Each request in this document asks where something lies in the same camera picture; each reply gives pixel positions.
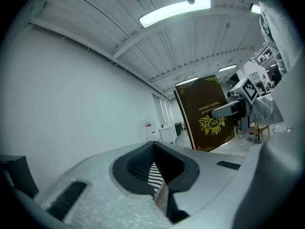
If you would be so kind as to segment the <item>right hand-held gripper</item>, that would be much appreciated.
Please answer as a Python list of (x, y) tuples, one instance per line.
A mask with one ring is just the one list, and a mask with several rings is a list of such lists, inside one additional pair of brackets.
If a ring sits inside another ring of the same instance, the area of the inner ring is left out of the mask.
[(248, 131), (250, 129), (249, 115), (252, 110), (252, 104), (259, 95), (257, 87), (249, 77), (245, 77), (231, 90), (238, 92), (240, 97), (228, 99), (227, 104), (213, 109), (211, 116), (213, 118), (233, 116), (236, 128), (240, 131)]

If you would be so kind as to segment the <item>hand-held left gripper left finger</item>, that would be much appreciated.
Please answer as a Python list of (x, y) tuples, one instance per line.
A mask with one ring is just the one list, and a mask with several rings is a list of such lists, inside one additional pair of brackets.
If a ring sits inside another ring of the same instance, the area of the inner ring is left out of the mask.
[(148, 183), (153, 143), (88, 157), (35, 197), (51, 229), (168, 229)]

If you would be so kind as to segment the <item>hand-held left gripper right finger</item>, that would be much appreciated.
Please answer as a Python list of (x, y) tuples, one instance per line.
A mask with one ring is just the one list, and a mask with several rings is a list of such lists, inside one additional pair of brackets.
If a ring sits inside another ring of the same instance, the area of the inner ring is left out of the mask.
[(154, 142), (154, 163), (167, 189), (166, 217), (176, 224), (208, 205), (232, 180), (242, 156), (196, 151)]

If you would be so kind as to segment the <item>brown book with gold ornament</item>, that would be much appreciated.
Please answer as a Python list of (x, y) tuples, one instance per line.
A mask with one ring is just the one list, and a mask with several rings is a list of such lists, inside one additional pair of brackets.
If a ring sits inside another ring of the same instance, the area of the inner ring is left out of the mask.
[(232, 117), (212, 118), (212, 110), (227, 104), (215, 75), (175, 87), (192, 149), (210, 152), (234, 138)]

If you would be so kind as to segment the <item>person's right forearm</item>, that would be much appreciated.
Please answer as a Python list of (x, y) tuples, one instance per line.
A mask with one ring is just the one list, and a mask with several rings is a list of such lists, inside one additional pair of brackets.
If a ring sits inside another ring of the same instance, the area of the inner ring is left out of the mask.
[(271, 94), (257, 97), (249, 115), (249, 122), (257, 125), (272, 125), (283, 122), (284, 119)]

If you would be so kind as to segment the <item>wooden chair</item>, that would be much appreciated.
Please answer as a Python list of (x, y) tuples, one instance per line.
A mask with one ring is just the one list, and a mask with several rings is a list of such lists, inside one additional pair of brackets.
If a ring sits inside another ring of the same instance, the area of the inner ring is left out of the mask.
[(252, 129), (248, 130), (249, 134), (255, 134), (258, 137), (261, 137), (264, 130), (267, 130), (268, 136), (270, 136), (270, 129), (268, 125), (255, 125), (252, 126)]

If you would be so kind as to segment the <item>white cabinet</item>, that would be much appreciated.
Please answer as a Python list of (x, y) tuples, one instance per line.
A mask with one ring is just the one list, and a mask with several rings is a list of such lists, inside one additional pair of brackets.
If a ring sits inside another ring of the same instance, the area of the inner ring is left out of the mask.
[(175, 144), (177, 133), (174, 124), (170, 124), (159, 129), (163, 142)]

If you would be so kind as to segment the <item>white framed window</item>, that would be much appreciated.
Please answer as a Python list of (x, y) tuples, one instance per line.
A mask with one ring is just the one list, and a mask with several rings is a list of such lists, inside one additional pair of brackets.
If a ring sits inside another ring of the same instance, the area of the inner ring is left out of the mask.
[(153, 94), (152, 97), (159, 119), (159, 126), (162, 127), (172, 124), (173, 120), (170, 112), (170, 102), (163, 96)]

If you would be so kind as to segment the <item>white board with red label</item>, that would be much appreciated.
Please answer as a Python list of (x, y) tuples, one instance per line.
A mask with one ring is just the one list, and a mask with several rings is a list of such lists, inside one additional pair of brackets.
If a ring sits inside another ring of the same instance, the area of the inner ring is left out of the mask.
[(147, 141), (161, 141), (160, 131), (159, 128), (155, 125), (155, 122), (146, 122), (145, 131)]

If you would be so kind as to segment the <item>black cabinet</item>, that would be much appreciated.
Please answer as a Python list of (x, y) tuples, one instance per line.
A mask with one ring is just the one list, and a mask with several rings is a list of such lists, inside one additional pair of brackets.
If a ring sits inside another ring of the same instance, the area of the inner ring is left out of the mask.
[(0, 168), (11, 186), (22, 191), (30, 198), (39, 192), (31, 175), (26, 156), (0, 155)]

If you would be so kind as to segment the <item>person's grey hoodie torso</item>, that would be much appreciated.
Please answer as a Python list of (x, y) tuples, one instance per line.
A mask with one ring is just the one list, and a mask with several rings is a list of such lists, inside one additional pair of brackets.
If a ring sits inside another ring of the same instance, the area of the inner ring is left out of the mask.
[(259, 3), (260, 25), (278, 70), (285, 77), (297, 62), (305, 59), (305, 43), (286, 8), (279, 0), (243, 0)]

